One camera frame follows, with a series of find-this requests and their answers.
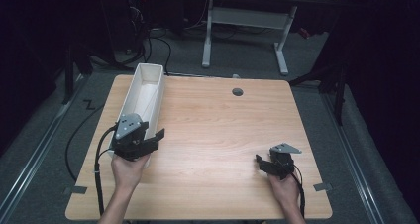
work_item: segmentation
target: table grommet hole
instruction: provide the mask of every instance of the table grommet hole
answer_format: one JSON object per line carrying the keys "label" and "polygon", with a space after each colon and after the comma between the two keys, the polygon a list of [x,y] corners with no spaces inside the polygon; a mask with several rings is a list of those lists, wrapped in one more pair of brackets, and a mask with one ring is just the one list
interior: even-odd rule
{"label": "table grommet hole", "polygon": [[241,88],[234,88],[232,89],[232,93],[235,96],[242,96],[244,94],[244,90],[242,90]]}

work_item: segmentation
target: white desk frame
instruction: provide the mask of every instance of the white desk frame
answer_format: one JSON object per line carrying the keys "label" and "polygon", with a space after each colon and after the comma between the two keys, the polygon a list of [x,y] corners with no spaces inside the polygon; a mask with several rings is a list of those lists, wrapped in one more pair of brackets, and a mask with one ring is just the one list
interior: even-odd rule
{"label": "white desk frame", "polygon": [[209,0],[207,33],[206,40],[204,42],[202,66],[210,66],[212,24],[223,23],[282,30],[279,42],[274,44],[274,50],[275,54],[277,55],[277,62],[280,68],[280,73],[282,75],[288,75],[288,69],[283,54],[283,47],[284,43],[286,42],[291,24],[293,23],[296,9],[297,7],[293,6],[289,14],[278,14],[262,11],[213,7],[213,0]]}

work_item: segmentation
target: black cable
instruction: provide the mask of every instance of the black cable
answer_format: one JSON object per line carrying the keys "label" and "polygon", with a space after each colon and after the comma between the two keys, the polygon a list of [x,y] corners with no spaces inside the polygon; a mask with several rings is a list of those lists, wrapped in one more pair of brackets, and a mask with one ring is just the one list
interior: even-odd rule
{"label": "black cable", "polygon": [[[223,27],[222,25],[219,25],[219,28],[221,28],[221,29],[230,29],[228,26],[224,26]],[[212,35],[212,37],[217,38],[217,39],[227,40],[227,39],[230,39],[230,38],[234,37],[237,34],[238,27],[235,27],[232,31],[233,31],[233,33],[231,35],[227,36],[227,37],[218,37],[218,36],[215,35],[216,32],[212,32],[211,35]]]}
{"label": "black cable", "polygon": [[243,34],[253,34],[253,35],[267,34],[273,31],[273,29],[263,28],[263,29],[260,29],[258,32],[253,32],[253,31],[247,30],[245,27],[242,27],[242,29],[238,27],[237,30],[238,32],[243,33]]}
{"label": "black cable", "polygon": [[[131,58],[127,59],[127,60],[121,61],[121,62],[118,62],[118,61],[115,60],[115,63],[118,65],[117,66],[118,68],[119,67],[124,67],[124,65],[129,64],[131,62],[134,62],[134,61],[140,59],[141,57],[144,56],[144,54],[145,54],[145,46],[144,45],[140,45],[140,48],[138,49],[138,51],[136,52],[136,54],[133,57],[131,57]],[[90,57],[89,59],[90,59],[90,61],[92,63],[95,63],[95,64],[100,65],[100,66],[103,66],[103,67],[112,65],[112,64],[109,64],[107,62],[100,62],[98,60],[95,60],[92,57]]]}
{"label": "black cable", "polygon": [[189,29],[194,29],[194,28],[197,28],[197,27],[201,27],[201,26],[203,26],[203,25],[207,25],[206,23],[202,23],[202,20],[203,20],[203,18],[204,18],[204,15],[206,14],[207,9],[208,9],[208,8],[207,8],[208,4],[209,4],[209,0],[206,0],[206,1],[204,2],[203,12],[201,13],[200,18],[199,18],[199,19],[197,20],[197,22],[196,22],[195,24],[193,24],[192,26],[187,27],[187,28],[184,28],[184,29],[183,29],[183,31],[184,31],[184,32],[186,32],[186,33],[190,34],[190,33],[188,32],[188,30],[189,30]]}
{"label": "black cable", "polygon": [[[201,36],[201,35],[206,34],[206,29],[200,29],[200,27],[205,26],[205,25],[206,24],[202,24],[202,25],[198,25],[198,26],[196,26],[194,28],[184,29],[183,32],[186,33],[186,34],[188,34],[188,35],[192,35],[192,36]],[[200,33],[191,33],[191,32],[189,32],[191,30],[200,30],[201,32]]]}
{"label": "black cable", "polygon": [[290,173],[291,176],[294,178],[294,180],[297,182],[297,187],[299,188],[300,192],[300,213],[302,214],[302,217],[305,218],[305,191],[303,190],[303,180],[302,180],[302,174],[300,173],[300,182],[297,179],[296,175],[294,175],[292,172]]}
{"label": "black cable", "polygon": [[159,31],[159,30],[163,30],[163,33],[159,36],[153,36],[152,38],[163,38],[164,36],[166,36],[167,34],[167,29],[166,28],[160,28],[160,29],[151,29],[150,33],[152,31]]}
{"label": "black cable", "polygon": [[149,58],[151,58],[152,55],[152,42],[150,35],[148,36],[148,42],[149,42],[149,54],[148,57],[145,57],[145,63],[149,61]]}
{"label": "black cable", "polygon": [[102,157],[102,155],[103,155],[104,153],[109,152],[109,151],[111,151],[111,150],[112,150],[112,149],[111,149],[111,148],[109,148],[109,149],[107,149],[107,150],[105,150],[105,151],[101,152],[101,154],[99,154],[99,158],[100,158],[100,157]]}
{"label": "black cable", "polygon": [[77,134],[78,130],[84,125],[84,123],[93,116],[93,114],[95,114],[97,111],[101,110],[103,107],[105,106],[105,104],[102,104],[101,106],[99,106],[98,108],[95,109],[95,111],[93,111],[89,116],[87,116],[80,124],[79,126],[74,130],[74,132],[71,134],[70,139],[67,142],[67,145],[65,147],[65,166],[67,167],[68,173],[70,174],[71,178],[76,181],[76,176],[74,175],[73,171],[71,170],[70,167],[70,163],[68,162],[68,149],[70,147],[71,141],[73,140],[74,136]]}
{"label": "black cable", "polygon": [[103,154],[99,154],[101,151],[102,143],[104,142],[105,137],[112,131],[115,131],[117,128],[117,124],[113,127],[110,127],[101,137],[98,148],[96,149],[96,156],[95,156],[95,165],[94,165],[94,171],[95,171],[95,183],[96,183],[96,192],[98,194],[98,205],[99,205],[99,214],[102,216],[104,213],[104,201],[103,201],[103,195],[102,195],[102,184],[101,184],[101,174],[100,174],[100,165],[99,165],[99,158]]}
{"label": "black cable", "polygon": [[170,44],[169,44],[169,43],[167,43],[167,42],[166,42],[165,40],[163,40],[163,39],[160,39],[160,38],[152,38],[152,39],[159,40],[159,41],[161,41],[161,42],[163,42],[163,43],[167,44],[167,47],[169,48],[169,55],[167,55],[166,63],[165,63],[165,64],[164,64],[164,66],[163,66],[164,73],[165,73],[167,76],[169,76],[169,72],[167,72],[167,64],[168,64],[168,62],[169,62],[170,55],[171,55],[171,53],[172,53],[172,48],[170,47]]}

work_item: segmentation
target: wire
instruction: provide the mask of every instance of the wire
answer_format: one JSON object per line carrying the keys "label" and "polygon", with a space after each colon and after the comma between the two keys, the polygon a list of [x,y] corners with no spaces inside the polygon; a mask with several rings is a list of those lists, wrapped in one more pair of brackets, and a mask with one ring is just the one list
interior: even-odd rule
{"label": "wire", "polygon": [[269,28],[263,28],[263,29],[259,29],[257,32],[253,32],[250,31],[250,27],[238,27],[238,32],[240,33],[244,33],[244,34],[254,34],[254,35],[258,35],[258,34],[267,34],[273,31],[273,29],[269,29]]}
{"label": "wire", "polygon": [[102,135],[98,147],[96,149],[96,156],[95,156],[95,165],[94,165],[94,171],[95,171],[95,183],[96,183],[96,192],[98,194],[98,205],[99,205],[99,214],[102,216],[104,213],[104,201],[103,201],[103,195],[102,195],[102,184],[101,184],[101,174],[100,174],[100,165],[99,165],[99,158],[103,153],[99,153],[101,151],[102,143],[104,142],[106,136],[111,133],[112,131],[115,131],[117,128],[117,124],[113,127],[110,127],[106,132]]}
{"label": "wire", "polygon": [[145,46],[143,45],[142,35],[144,34],[143,30],[148,31],[147,23],[144,22],[144,18],[143,18],[143,14],[141,10],[139,10],[138,8],[134,6],[130,6],[130,10],[133,10],[136,12],[136,15],[134,17],[132,16],[132,20],[131,20],[131,23],[133,24],[133,28],[134,28],[135,47],[138,47],[136,54],[132,58],[129,58],[124,61],[116,61],[114,59],[114,61],[112,61],[111,64],[107,62],[98,61],[91,57],[90,61],[92,63],[98,64],[100,66],[115,65],[117,68],[121,68],[125,70],[132,70],[132,68],[126,67],[125,65],[135,62],[136,60],[140,59],[141,57],[145,55]]}
{"label": "wire", "polygon": [[111,149],[111,148],[108,148],[107,150],[105,150],[105,151],[101,152],[101,154],[99,154],[99,158],[100,158],[100,157],[102,157],[102,155],[103,155],[104,153],[109,152],[109,151],[112,151],[112,149]]}
{"label": "wire", "polygon": [[167,34],[167,29],[166,28],[155,28],[155,29],[151,29],[151,31],[159,31],[159,30],[163,30],[163,34],[159,35],[159,36],[154,36],[152,38],[163,38],[164,36],[166,36]]}
{"label": "wire", "polygon": [[294,178],[294,180],[297,182],[297,187],[299,188],[299,192],[300,192],[300,213],[302,214],[302,217],[305,218],[305,192],[303,190],[303,178],[302,178],[302,173],[300,172],[300,169],[294,165],[296,167],[296,169],[299,171],[299,175],[300,175],[300,182],[297,179],[296,175],[294,175],[293,173],[291,173],[291,176]]}
{"label": "wire", "polygon": [[149,54],[148,54],[148,57],[145,57],[145,63],[149,61],[149,58],[151,58],[151,55],[152,55],[152,42],[151,42],[150,35],[148,35],[148,42],[149,42]]}
{"label": "wire", "polygon": [[[222,28],[222,29],[229,29],[229,27],[227,27],[226,25],[225,26],[223,26],[223,25],[219,25],[219,28]],[[217,39],[223,39],[223,40],[226,40],[226,39],[230,39],[230,38],[232,38],[232,37],[234,37],[236,34],[237,34],[237,32],[238,32],[238,27],[235,27],[234,28],[234,30],[232,30],[233,32],[232,32],[232,34],[231,35],[229,35],[229,36],[227,36],[227,37],[218,37],[218,36],[216,36],[213,32],[212,32],[212,37],[214,37],[214,38],[217,38]]]}
{"label": "wire", "polygon": [[[200,27],[203,27],[205,25],[206,24],[201,24],[201,25],[198,25],[198,26],[196,26],[194,28],[189,28],[188,30],[184,30],[183,32],[186,33],[186,34],[188,34],[188,35],[192,35],[192,36],[201,36],[201,35],[206,34],[206,29],[201,29]],[[199,33],[191,33],[190,31],[192,31],[192,30],[195,30],[195,31],[200,30],[201,32],[199,32]]]}
{"label": "wire", "polygon": [[169,72],[167,72],[167,64],[168,64],[168,62],[169,62],[170,55],[171,55],[171,53],[172,53],[172,48],[170,47],[170,44],[169,44],[169,43],[167,43],[167,42],[166,42],[165,40],[163,40],[163,39],[160,39],[160,38],[152,38],[152,39],[159,40],[159,41],[161,41],[161,42],[165,43],[165,44],[167,45],[167,47],[169,48],[169,55],[167,55],[166,62],[164,63],[164,66],[163,66],[163,68],[164,68],[164,73],[165,73],[167,76],[169,76]]}
{"label": "wire", "polygon": [[203,12],[201,13],[200,19],[198,19],[198,21],[194,25],[192,25],[191,27],[184,28],[184,30],[193,29],[193,28],[200,27],[201,25],[205,24],[205,23],[201,23],[201,21],[203,20],[204,14],[206,13],[208,1],[209,0],[206,0],[206,2],[204,3]]}
{"label": "wire", "polygon": [[68,149],[70,147],[71,141],[73,140],[74,136],[77,134],[78,130],[84,125],[84,123],[93,116],[97,111],[101,110],[105,104],[102,104],[98,108],[95,109],[89,116],[87,116],[80,124],[79,126],[74,130],[74,132],[71,134],[70,139],[67,142],[67,145],[65,146],[65,166],[67,167],[68,173],[70,174],[71,178],[76,181],[76,176],[74,175],[73,171],[71,170],[70,163],[68,161]]}

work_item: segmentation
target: metal rail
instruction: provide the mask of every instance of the metal rail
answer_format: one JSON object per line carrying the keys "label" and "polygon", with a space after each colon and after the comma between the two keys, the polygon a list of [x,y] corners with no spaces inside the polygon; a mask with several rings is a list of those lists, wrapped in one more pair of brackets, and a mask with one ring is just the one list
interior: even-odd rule
{"label": "metal rail", "polygon": [[373,193],[370,189],[370,186],[365,179],[365,175],[359,166],[358,160],[353,153],[352,146],[350,145],[349,140],[347,139],[346,132],[342,126],[337,123],[337,120],[334,115],[334,105],[331,101],[328,94],[320,94],[321,99],[328,110],[331,121],[334,123],[336,131],[341,140],[341,148],[345,161],[349,167],[350,174],[355,181],[356,188],[358,189],[359,196],[361,197],[362,203],[364,204],[365,210],[367,211],[367,216],[370,220],[370,223],[381,224],[385,223],[380,213],[379,207],[376,204]]}
{"label": "metal rail", "polygon": [[15,210],[20,199],[24,195],[27,187],[31,183],[32,178],[37,173],[37,170],[43,162],[45,156],[47,155],[47,152],[53,145],[52,140],[57,128],[61,124],[65,114],[70,108],[72,101],[74,101],[74,98],[81,90],[83,85],[86,83],[86,81],[87,77],[83,77],[81,75],[77,77],[75,92],[73,96],[68,100],[67,103],[62,104],[61,108],[53,118],[52,122],[50,123],[49,127],[47,128],[40,142],[38,143],[37,148],[35,149],[27,164],[19,174],[18,178],[16,179],[6,198],[3,200],[0,206],[0,223],[7,223],[9,218],[12,216],[13,211]]}

